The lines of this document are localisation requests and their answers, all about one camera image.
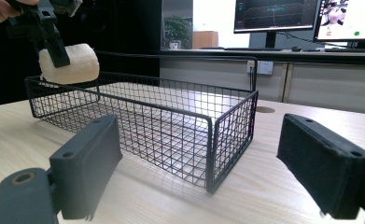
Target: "wooden table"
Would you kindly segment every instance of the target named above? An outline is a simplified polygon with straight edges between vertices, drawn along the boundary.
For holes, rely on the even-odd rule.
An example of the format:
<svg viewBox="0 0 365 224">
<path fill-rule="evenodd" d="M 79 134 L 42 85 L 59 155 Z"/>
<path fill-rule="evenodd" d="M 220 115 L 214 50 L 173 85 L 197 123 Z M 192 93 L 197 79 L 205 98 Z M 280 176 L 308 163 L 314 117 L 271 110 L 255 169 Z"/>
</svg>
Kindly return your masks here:
<svg viewBox="0 0 365 224">
<path fill-rule="evenodd" d="M 275 156 L 285 113 L 314 119 L 364 149 L 365 114 L 266 101 L 258 106 L 275 111 L 257 113 L 254 140 L 214 195 L 124 152 L 92 223 L 364 223 L 364 211 L 357 220 L 322 217 Z M 49 156 L 73 135 L 34 119 L 27 101 L 0 105 L 0 182 L 21 169 L 48 169 Z"/>
</svg>

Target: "potted plant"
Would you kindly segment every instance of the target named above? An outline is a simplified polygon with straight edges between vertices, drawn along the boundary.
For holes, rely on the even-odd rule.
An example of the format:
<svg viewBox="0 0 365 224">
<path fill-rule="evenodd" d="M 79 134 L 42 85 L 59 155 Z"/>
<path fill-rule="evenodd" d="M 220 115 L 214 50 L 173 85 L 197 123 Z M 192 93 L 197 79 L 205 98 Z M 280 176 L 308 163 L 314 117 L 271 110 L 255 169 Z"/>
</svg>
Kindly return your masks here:
<svg viewBox="0 0 365 224">
<path fill-rule="evenodd" d="M 181 17 L 164 18 L 165 44 L 170 49 L 191 49 L 191 24 Z"/>
</svg>

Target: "computer monitor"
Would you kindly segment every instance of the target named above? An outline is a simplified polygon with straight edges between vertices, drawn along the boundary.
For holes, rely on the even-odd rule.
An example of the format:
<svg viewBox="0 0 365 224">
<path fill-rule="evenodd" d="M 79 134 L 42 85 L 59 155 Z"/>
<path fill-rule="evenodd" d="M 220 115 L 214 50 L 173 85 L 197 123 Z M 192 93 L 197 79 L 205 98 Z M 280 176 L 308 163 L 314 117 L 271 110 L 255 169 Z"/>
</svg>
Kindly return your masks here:
<svg viewBox="0 0 365 224">
<path fill-rule="evenodd" d="M 321 0 L 315 42 L 357 42 L 365 48 L 365 0 Z"/>
<path fill-rule="evenodd" d="M 234 33 L 267 33 L 274 48 L 276 32 L 312 30 L 318 0 L 236 0 Z"/>
</svg>

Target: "metal wire grid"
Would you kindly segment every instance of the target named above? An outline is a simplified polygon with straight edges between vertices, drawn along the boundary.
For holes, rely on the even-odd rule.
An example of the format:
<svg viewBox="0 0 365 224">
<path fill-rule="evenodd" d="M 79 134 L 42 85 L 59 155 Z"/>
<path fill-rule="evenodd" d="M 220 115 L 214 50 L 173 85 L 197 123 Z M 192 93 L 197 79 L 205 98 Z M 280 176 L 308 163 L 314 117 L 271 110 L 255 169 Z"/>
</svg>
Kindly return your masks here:
<svg viewBox="0 0 365 224">
<path fill-rule="evenodd" d="M 47 87 L 37 77 L 26 84 L 34 117 L 77 132 L 117 114 L 123 149 L 209 192 L 253 136 L 252 91 L 115 73 L 79 86 Z"/>
</svg>

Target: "white object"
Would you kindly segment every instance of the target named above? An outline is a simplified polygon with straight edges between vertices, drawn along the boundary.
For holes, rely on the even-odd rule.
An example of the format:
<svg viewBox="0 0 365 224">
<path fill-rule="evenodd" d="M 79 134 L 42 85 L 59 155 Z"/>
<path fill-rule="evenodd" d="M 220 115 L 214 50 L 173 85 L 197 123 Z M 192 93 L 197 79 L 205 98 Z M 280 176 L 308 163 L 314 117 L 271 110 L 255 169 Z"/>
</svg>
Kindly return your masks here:
<svg viewBox="0 0 365 224">
<path fill-rule="evenodd" d="M 246 72 L 249 74 L 253 68 L 255 68 L 255 62 L 248 60 L 246 62 Z"/>
<path fill-rule="evenodd" d="M 180 41 L 170 42 L 170 49 L 181 49 L 181 42 Z"/>
<path fill-rule="evenodd" d="M 273 73 L 273 62 L 259 61 L 258 73 L 263 75 L 271 75 Z"/>
<path fill-rule="evenodd" d="M 54 67 L 47 49 L 39 51 L 42 77 L 48 82 L 73 84 L 93 81 L 100 74 L 100 64 L 94 50 L 87 44 L 65 47 L 71 64 Z"/>
</svg>

